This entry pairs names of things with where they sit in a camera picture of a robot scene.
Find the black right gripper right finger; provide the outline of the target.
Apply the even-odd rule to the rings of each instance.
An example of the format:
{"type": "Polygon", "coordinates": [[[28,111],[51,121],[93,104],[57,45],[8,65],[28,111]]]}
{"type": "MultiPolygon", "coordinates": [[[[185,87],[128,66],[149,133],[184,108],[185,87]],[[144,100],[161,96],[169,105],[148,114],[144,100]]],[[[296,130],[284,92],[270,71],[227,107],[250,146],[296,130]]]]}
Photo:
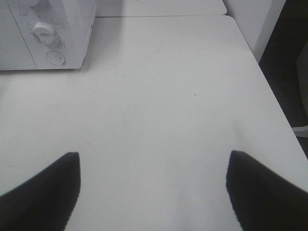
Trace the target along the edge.
{"type": "Polygon", "coordinates": [[[245,152],[231,152],[226,189],[244,231],[308,229],[308,193],[245,152]]]}

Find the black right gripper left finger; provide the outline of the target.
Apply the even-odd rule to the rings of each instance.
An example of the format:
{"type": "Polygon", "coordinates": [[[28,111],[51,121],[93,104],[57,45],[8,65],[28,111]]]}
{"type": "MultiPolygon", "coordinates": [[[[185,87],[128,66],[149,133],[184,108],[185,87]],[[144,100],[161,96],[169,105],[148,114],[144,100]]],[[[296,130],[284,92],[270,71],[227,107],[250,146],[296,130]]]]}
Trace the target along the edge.
{"type": "Polygon", "coordinates": [[[63,231],[79,193],[79,153],[66,153],[23,184],[1,195],[0,229],[63,231]]]}

